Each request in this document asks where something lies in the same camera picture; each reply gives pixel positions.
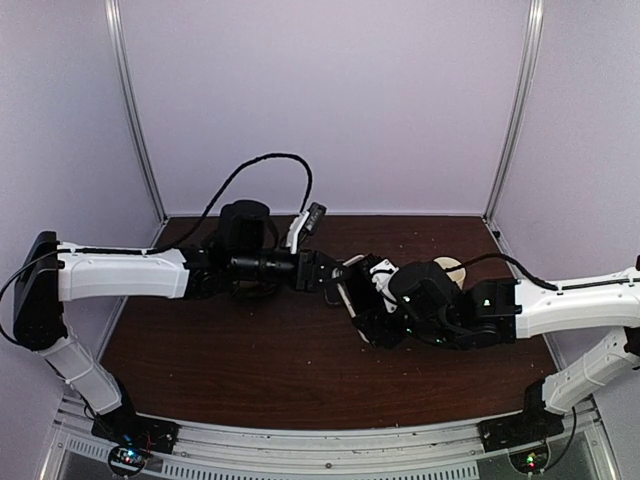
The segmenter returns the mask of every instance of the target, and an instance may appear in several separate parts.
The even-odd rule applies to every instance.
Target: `wooden table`
[[[288,219],[277,219],[281,231]],[[160,244],[194,219],[172,219]],[[215,225],[208,220],[202,238]],[[327,217],[306,245],[334,258],[388,256],[396,265],[497,251],[478,218]],[[510,276],[502,261],[467,272],[467,286]],[[407,340],[363,343],[348,314],[321,294],[283,291],[244,301],[131,298],[103,364],[140,412],[243,427],[408,426],[522,408],[524,389],[555,371],[542,338],[452,352]]]

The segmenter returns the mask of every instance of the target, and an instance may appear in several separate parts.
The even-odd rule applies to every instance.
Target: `black mounting plate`
[[[562,417],[532,422],[521,413],[485,420],[478,424],[485,452],[510,449],[535,443],[564,432]]]
[[[149,432],[151,438],[152,452],[158,453],[173,453],[173,446],[178,438],[178,430],[180,427],[177,423],[167,420],[158,420],[157,418],[136,416],[136,426],[139,427],[139,431]],[[91,428],[91,434],[94,437],[103,438],[105,440],[112,440],[107,435],[103,427],[98,422],[93,422]],[[146,435],[139,436],[131,439],[130,446],[138,448],[140,450],[146,450],[148,439]]]

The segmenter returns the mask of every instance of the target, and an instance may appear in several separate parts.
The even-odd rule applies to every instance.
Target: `white wall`
[[[537,70],[497,223],[549,279],[611,273],[640,253],[640,3],[547,2]],[[571,362],[602,332],[554,336]],[[596,395],[623,478],[640,467],[640,377]]]
[[[0,2],[0,280],[41,230],[148,245],[157,228],[136,164],[102,0]],[[11,295],[0,314],[11,330]],[[113,300],[67,305],[94,348]],[[43,361],[0,341],[2,478],[34,478],[61,388]]]
[[[201,212],[240,162],[268,151],[307,158],[314,198],[334,213],[483,211],[527,0],[121,3],[169,213]],[[296,165],[270,162],[225,199],[292,212],[303,181]]]

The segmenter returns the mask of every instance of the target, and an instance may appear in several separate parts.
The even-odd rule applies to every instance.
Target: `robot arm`
[[[59,243],[43,232],[25,264],[37,262],[16,282],[14,337],[42,356],[96,415],[94,434],[121,445],[170,453],[177,425],[136,414],[117,379],[95,361],[64,323],[63,302],[98,296],[159,296],[196,300],[229,292],[238,281],[285,284],[315,292],[340,280],[341,264],[318,251],[300,250],[313,235],[324,207],[313,204],[294,224],[288,249],[264,248],[269,209],[238,201],[221,212],[218,229],[203,245],[153,250],[109,249]]]
[[[341,284],[354,325],[374,346],[406,336],[452,349],[513,343],[544,333],[610,326],[598,345],[532,384],[522,413],[480,424],[485,450],[562,433],[562,416],[613,378],[640,366],[640,271],[560,282],[491,280],[461,291],[435,262],[401,268],[363,257]]]

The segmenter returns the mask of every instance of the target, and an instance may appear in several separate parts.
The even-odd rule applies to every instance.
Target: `wire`
[[[209,212],[211,211],[213,206],[216,204],[218,199],[225,192],[227,187],[229,187],[231,182],[233,182],[233,180],[238,176],[238,174],[240,174],[240,172],[242,172],[245,168],[248,168],[248,167],[250,167],[252,165],[255,165],[256,163],[260,163],[260,162],[263,162],[265,160],[270,160],[270,159],[273,159],[273,158],[286,158],[286,159],[294,160],[294,161],[298,162],[299,164],[301,164],[304,167],[304,169],[305,169],[305,171],[307,173],[307,188],[305,190],[304,197],[302,199],[302,206],[300,207],[300,213],[304,212],[304,209],[305,209],[305,207],[307,205],[307,201],[309,200],[309,196],[311,195],[311,189],[313,188],[313,172],[311,171],[311,167],[309,166],[309,164],[307,163],[307,161],[305,159],[303,159],[299,155],[295,155],[293,153],[267,153],[266,155],[262,155],[260,157],[254,158],[253,160],[249,160],[247,162],[244,162],[242,165],[240,165],[238,168],[236,168],[233,171],[233,173],[231,175],[229,175],[229,177],[224,181],[224,183],[222,184],[220,189],[216,192],[216,194],[213,196],[213,198],[211,199],[211,201],[209,202],[207,207],[202,212],[202,215],[200,215],[200,218],[198,218],[198,220],[191,227],[191,229],[189,229],[182,237],[180,237],[178,240],[175,240],[175,241],[171,242],[168,245],[165,245],[164,247],[155,248],[153,250],[150,250],[148,253],[149,254],[153,254],[153,253],[166,252],[167,250],[169,250],[171,248],[175,248],[176,246],[180,245],[182,242],[187,240],[189,237],[191,237],[191,235],[193,235],[202,226],[204,220],[207,218],[207,215],[209,214]]]
[[[248,160],[241,164],[238,168],[236,168],[231,175],[227,177],[222,186],[215,193],[209,204],[205,207],[204,211],[196,220],[196,223],[180,238],[174,240],[173,242],[164,245],[162,247],[150,248],[148,250],[140,250],[140,249],[121,249],[121,248],[95,248],[95,247],[86,247],[79,248],[76,250],[77,253],[93,253],[93,254],[115,254],[115,255],[155,255],[158,253],[166,252],[167,250],[171,250],[183,242],[188,240],[198,229],[202,226],[204,221],[206,220],[209,212],[215,206],[216,202],[220,199],[222,194],[226,191],[226,189],[231,185],[233,180],[242,172],[244,169],[255,165],[260,162],[264,162],[266,160],[274,159],[274,158],[284,158],[293,160],[301,164],[305,172],[307,173],[307,187],[304,192],[304,197],[302,198],[302,205],[300,206],[300,213],[304,212],[304,209],[309,201],[309,196],[311,195],[311,189],[313,188],[313,172],[311,171],[311,167],[307,163],[307,161],[299,155],[294,153],[267,153],[265,155],[261,155],[259,157],[254,158],[253,160]]]
[[[22,275],[24,272],[26,272],[27,270],[29,270],[30,268],[32,268],[36,263],[38,263],[40,260],[50,257],[52,255],[57,255],[59,253],[70,253],[71,250],[66,250],[66,249],[61,249],[61,250],[53,250],[51,252],[45,253],[44,255],[39,256],[38,258],[31,260],[29,263],[25,263],[22,268],[20,268],[19,270],[16,270],[13,275],[11,275],[9,277],[9,280],[7,280],[5,282],[5,284],[2,286],[2,288],[0,288],[0,302],[2,301],[2,297],[4,296],[4,294],[6,293],[6,291],[9,289],[9,287],[11,286],[11,284],[20,276]],[[0,334],[2,334],[2,336],[9,342],[12,343],[14,345],[17,345],[19,347],[23,347],[24,345],[22,345],[20,342],[18,342],[17,340],[15,340],[14,338],[11,338],[7,332],[4,330],[4,328],[2,327],[2,324],[0,324]]]
[[[567,444],[565,445],[564,450],[562,450],[562,453],[558,455],[558,458],[556,458],[551,465],[544,468],[545,473],[558,465],[558,463],[560,463],[560,460],[562,460],[569,451],[569,447],[571,447],[571,443],[576,436],[576,428],[578,426],[578,415],[576,414],[576,407],[572,407],[571,411],[573,412],[573,427],[571,428],[571,435],[569,435],[569,440],[567,440]]]
[[[461,270],[463,268],[470,267],[471,265],[475,265],[476,263],[482,262],[484,260],[489,260],[490,258],[499,258],[500,260],[504,260],[505,262],[511,263],[518,270],[522,272],[522,274],[531,281],[534,285],[537,285],[540,288],[544,288],[545,290],[553,290],[557,291],[558,286],[553,283],[546,282],[541,278],[533,275],[529,270],[527,270],[518,260],[509,255],[505,255],[504,253],[485,253],[484,255],[480,255],[479,257],[472,258],[466,262],[461,263],[460,265],[456,265],[455,267],[450,267],[445,269],[445,273],[455,272],[456,270]]]

